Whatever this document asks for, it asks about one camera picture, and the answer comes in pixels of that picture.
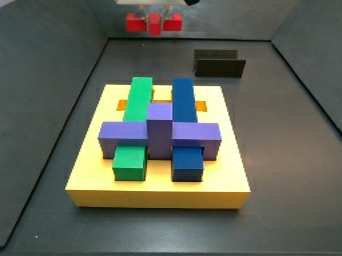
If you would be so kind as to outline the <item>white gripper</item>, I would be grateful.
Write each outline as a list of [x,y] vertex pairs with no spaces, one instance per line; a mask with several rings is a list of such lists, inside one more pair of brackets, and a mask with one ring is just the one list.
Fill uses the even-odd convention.
[[144,20],[146,20],[146,18],[148,18],[146,5],[162,5],[162,13],[161,13],[162,19],[166,18],[170,6],[186,5],[184,0],[116,0],[116,3],[120,5],[138,5],[141,18]]

